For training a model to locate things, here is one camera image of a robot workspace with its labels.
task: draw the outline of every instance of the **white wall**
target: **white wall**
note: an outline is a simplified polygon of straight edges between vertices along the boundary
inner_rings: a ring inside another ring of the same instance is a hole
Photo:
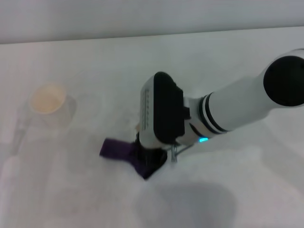
[[[0,43],[304,25],[303,0],[0,0]]]

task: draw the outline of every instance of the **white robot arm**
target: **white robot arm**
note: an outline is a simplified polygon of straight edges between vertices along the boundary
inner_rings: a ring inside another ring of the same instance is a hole
[[[256,78],[243,78],[202,98],[183,97],[159,72],[141,91],[139,141],[146,149],[192,145],[304,104],[304,49],[285,53]]]

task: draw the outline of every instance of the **cup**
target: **cup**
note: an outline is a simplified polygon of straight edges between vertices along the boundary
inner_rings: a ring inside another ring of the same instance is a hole
[[[66,98],[67,93],[62,85],[47,83],[33,92],[29,99],[29,106],[48,127],[63,128],[67,127],[72,120]]]

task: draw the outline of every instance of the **white table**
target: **white table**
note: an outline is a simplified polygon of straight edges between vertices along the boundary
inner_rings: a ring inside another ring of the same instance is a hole
[[[304,27],[0,46],[0,228],[299,228],[304,108],[196,145],[145,182],[98,156],[134,140],[139,95],[157,71],[199,97],[304,47]],[[26,101],[63,83],[74,110],[53,132]]]

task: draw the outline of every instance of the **purple block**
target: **purple block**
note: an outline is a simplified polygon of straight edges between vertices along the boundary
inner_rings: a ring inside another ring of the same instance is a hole
[[[130,163],[145,180],[157,171],[167,160],[167,152],[162,149],[147,150],[139,140],[133,143],[115,139],[105,139],[100,156]]]

